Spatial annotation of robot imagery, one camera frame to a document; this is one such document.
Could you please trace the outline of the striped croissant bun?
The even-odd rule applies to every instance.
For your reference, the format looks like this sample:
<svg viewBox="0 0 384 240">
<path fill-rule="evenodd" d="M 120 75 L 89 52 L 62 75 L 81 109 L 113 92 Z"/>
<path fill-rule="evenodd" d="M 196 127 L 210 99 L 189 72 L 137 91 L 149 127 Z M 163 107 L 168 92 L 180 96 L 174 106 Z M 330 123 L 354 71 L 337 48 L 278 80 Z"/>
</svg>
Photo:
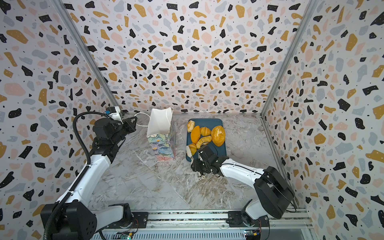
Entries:
<svg viewBox="0 0 384 240">
<path fill-rule="evenodd" d="M 193 156 L 197 152 L 197 146 L 196 144 L 192 143 L 188 145 L 191 155 Z"/>
</svg>

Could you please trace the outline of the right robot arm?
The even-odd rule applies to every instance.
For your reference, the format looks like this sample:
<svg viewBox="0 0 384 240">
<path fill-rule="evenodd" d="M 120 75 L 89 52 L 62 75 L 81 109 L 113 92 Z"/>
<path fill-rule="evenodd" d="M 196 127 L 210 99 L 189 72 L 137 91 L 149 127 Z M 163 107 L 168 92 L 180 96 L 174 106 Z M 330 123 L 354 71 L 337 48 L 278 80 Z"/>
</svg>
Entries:
<svg viewBox="0 0 384 240">
<path fill-rule="evenodd" d="M 281 219 L 289 205 L 293 204 L 293 189 L 274 167 L 249 167 L 227 156 L 218 156 L 208 145 L 199 149 L 194 144 L 186 146 L 186 155 L 191 159 L 192 171 L 201 177 L 213 174 L 216 177 L 232 178 L 255 189 L 258 199 L 248 201 L 240 211 L 240 219 L 230 217 L 229 224 L 252 227 L 261 217 Z"/>
</svg>

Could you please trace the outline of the floral paper bag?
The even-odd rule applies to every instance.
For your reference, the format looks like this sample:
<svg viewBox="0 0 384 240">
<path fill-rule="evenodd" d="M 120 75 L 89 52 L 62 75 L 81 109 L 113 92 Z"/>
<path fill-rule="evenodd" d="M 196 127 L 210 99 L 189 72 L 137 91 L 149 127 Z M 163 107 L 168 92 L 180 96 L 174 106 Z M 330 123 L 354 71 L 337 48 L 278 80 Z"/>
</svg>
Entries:
<svg viewBox="0 0 384 240">
<path fill-rule="evenodd" d="M 147 139 L 154 151 L 158 161 L 174 161 L 176 159 L 176 135 L 173 127 L 174 108 L 159 110 L 152 109 L 151 114 L 136 113 L 146 115 L 149 122 L 146 125 L 139 125 L 147 128 Z"/>
</svg>

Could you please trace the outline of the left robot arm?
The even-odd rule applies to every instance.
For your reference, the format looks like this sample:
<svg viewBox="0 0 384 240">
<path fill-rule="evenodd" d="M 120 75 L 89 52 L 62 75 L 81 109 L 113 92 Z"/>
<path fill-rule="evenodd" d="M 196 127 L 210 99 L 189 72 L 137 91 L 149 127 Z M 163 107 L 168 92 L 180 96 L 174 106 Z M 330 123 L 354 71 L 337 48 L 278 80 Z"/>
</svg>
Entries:
<svg viewBox="0 0 384 240">
<path fill-rule="evenodd" d="M 44 240 L 89 240 L 113 223 L 137 223 L 129 204 L 115 204 L 98 212 L 89 209 L 90 198 L 104 172 L 113 163 L 126 136 L 135 132 L 137 117 L 115 120 L 102 114 L 93 126 L 92 149 L 81 143 L 87 162 L 66 192 L 43 207 L 40 216 Z"/>
</svg>

